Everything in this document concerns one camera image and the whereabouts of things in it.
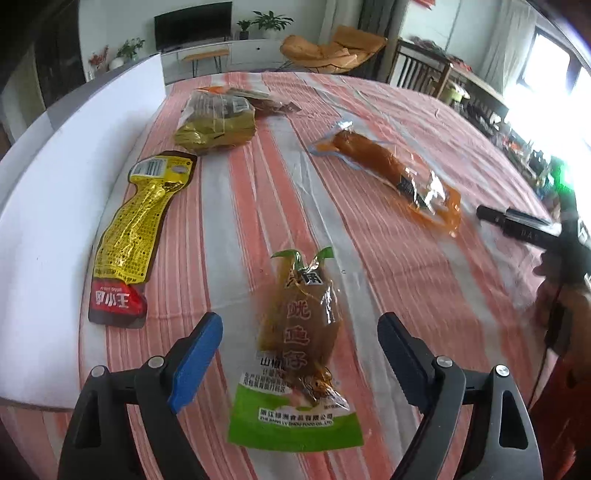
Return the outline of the striped pink tablecloth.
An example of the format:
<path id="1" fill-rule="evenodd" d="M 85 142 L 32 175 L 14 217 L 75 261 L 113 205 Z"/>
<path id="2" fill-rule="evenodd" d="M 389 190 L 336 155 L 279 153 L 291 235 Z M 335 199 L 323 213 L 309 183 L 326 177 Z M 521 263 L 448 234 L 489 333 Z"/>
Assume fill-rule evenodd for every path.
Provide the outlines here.
<path id="1" fill-rule="evenodd" d="M 293 99 L 301 111 L 266 118 L 247 145 L 204 157 L 171 201 L 146 286 L 147 318 L 138 330 L 91 324 L 83 291 L 79 386 L 90 369 L 141 365 L 187 334 L 204 312 L 221 315 L 221 348 L 197 399 L 181 413 L 190 442 L 214 479 L 385 479 L 417 423 L 377 341 L 376 324 L 396 312 L 430 347 L 475 370 L 506 363 L 524 395 L 532 391 L 543 340 L 528 312 L 538 255 L 502 237 L 474 215 L 478 205 L 544 212 L 529 185 L 472 126 L 439 101 L 350 77 L 246 74 L 176 84 L 135 150 L 136 158 L 172 146 L 190 93 L 236 85 Z M 308 153 L 342 117 L 363 134 L 422 156 L 457 188 L 462 223 L 450 237 L 416 221 L 405 202 L 345 162 Z M 330 267 L 342 292 L 346 325 L 332 371 L 358 410 L 362 447 L 317 454 L 245 449 L 228 442 L 232 401 L 252 358 L 273 253 L 313 256 L 332 246 Z M 3 400 L 1 418 L 41 479 L 57 475 L 69 409 Z"/>

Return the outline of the orange clear snack packet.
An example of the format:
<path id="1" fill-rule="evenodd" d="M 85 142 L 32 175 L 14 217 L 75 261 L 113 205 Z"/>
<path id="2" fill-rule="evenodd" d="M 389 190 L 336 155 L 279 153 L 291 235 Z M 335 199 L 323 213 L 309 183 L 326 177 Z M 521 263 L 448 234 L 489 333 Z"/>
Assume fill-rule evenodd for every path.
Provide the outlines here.
<path id="1" fill-rule="evenodd" d="M 461 225 L 461 194 L 416 152 L 394 142 L 372 140 L 341 121 L 308 146 L 317 156 L 339 158 L 394 189 L 421 221 L 455 237 Z"/>

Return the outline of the white tv cabinet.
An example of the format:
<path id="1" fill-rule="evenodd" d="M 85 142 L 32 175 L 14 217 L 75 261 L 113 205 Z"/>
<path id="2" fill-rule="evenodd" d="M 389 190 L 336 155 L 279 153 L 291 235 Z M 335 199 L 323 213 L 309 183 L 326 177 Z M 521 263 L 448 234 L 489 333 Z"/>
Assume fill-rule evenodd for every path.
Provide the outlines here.
<path id="1" fill-rule="evenodd" d="M 235 40 L 162 53 L 164 83 L 232 71 L 276 70 L 286 60 L 280 53 L 280 45 L 280 40 Z"/>

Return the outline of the red flower vase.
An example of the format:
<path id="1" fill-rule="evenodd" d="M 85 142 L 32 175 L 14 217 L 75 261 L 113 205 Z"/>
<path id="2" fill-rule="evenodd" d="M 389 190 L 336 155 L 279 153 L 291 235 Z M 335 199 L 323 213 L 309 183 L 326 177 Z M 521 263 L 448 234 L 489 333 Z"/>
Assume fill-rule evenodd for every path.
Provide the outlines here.
<path id="1" fill-rule="evenodd" d="M 98 53 L 93 53 L 89 59 L 88 64 L 90 67 L 90 78 L 94 79 L 98 75 L 101 75 L 107 71 L 107 57 L 109 52 L 109 46 L 105 45 Z"/>

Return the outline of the white cardboard box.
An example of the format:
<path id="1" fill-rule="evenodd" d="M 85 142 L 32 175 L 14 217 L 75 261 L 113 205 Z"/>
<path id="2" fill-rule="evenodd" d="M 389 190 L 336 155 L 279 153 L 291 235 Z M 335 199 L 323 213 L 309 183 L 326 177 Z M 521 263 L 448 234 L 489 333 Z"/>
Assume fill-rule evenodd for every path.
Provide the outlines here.
<path id="1" fill-rule="evenodd" d="M 166 96 L 160 58 L 51 105 L 1 162 L 1 397 L 69 409 L 91 250 L 111 192 Z"/>

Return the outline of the dark wooden chair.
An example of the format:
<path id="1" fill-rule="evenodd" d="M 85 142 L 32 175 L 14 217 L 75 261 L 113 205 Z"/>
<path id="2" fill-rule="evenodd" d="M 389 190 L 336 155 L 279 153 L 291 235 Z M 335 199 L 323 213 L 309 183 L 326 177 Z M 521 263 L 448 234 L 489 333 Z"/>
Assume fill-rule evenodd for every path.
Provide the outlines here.
<path id="1" fill-rule="evenodd" d="M 440 98 L 452 69 L 453 63 L 446 56 L 399 38 L 389 84 Z"/>

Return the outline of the black television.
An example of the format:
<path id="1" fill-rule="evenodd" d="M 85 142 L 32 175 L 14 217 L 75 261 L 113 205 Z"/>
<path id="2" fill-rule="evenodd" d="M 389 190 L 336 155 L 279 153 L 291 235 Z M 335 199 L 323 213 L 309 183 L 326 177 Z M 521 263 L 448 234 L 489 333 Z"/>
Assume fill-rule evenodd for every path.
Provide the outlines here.
<path id="1" fill-rule="evenodd" d="M 160 14 L 154 18 L 155 47 L 174 50 L 199 41 L 226 39 L 231 34 L 232 3 L 219 2 Z"/>

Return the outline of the green potted plant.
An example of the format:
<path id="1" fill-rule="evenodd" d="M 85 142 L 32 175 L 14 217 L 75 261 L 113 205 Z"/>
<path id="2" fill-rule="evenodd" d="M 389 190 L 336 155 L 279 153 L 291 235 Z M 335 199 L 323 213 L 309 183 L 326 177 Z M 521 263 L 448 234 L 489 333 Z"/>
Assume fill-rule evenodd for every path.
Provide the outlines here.
<path id="1" fill-rule="evenodd" d="M 253 14 L 253 24 L 263 33 L 263 37 L 266 39 L 279 38 L 280 33 L 286 30 L 287 26 L 294 23 L 293 17 L 276 14 L 271 10 L 268 12 L 254 10 Z"/>

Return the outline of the small wooden side table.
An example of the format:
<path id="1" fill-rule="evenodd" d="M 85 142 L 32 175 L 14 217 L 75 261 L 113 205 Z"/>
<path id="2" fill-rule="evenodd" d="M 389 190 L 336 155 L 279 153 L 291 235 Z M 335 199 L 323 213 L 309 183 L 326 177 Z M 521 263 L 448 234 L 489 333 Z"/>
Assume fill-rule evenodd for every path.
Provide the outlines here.
<path id="1" fill-rule="evenodd" d="M 184 56 L 181 61 L 190 65 L 191 77 L 195 78 L 198 74 L 198 66 L 200 62 L 208 60 L 213 62 L 216 73 L 222 73 L 223 61 L 228 59 L 229 54 L 230 50 L 228 48 L 215 49 L 211 51 L 200 51 Z"/>

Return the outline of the gold foil snack bag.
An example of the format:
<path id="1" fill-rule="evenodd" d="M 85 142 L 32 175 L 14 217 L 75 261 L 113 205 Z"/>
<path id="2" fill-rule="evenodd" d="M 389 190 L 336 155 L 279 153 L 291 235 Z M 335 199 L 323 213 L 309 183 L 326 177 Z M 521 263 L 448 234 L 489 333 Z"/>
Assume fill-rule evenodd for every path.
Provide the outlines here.
<path id="1" fill-rule="evenodd" d="M 256 134 L 256 109 L 245 98 L 193 91 L 182 109 L 174 143 L 193 153 L 249 143 Z"/>

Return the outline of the yellow red snack packet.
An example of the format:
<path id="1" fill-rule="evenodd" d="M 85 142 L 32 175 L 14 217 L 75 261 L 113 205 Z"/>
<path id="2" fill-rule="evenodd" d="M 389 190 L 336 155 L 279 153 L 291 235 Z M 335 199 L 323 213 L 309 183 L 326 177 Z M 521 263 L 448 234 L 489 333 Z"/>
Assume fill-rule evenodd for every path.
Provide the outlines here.
<path id="1" fill-rule="evenodd" d="M 163 151 L 138 161 L 127 181 L 134 194 L 102 234 L 92 270 L 88 319 L 98 325 L 137 329 L 147 315 L 145 284 L 172 198 L 191 181 L 197 156 Z"/>

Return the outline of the orange lounge chair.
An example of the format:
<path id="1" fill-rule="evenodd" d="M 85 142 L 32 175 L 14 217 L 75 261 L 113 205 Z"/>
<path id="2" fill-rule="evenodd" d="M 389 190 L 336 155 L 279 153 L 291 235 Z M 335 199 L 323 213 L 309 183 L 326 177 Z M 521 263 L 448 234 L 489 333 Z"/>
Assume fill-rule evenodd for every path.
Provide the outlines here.
<path id="1" fill-rule="evenodd" d="M 342 74 L 372 59 L 388 43 L 386 37 L 339 25 L 326 44 L 314 44 L 290 35 L 280 45 L 287 63 L 315 73 Z"/>

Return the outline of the green brown fish snack packet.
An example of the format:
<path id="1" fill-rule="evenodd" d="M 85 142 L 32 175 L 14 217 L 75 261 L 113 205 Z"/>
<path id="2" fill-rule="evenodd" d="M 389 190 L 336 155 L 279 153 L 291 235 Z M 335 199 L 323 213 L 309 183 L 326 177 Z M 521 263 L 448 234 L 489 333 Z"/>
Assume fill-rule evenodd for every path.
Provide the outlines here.
<path id="1" fill-rule="evenodd" d="M 238 381 L 228 430 L 236 445 L 290 453 L 363 445 L 355 408 L 329 370 L 342 326 L 325 247 L 311 261 L 296 249 L 274 253 L 276 295 L 263 319 L 256 356 Z"/>

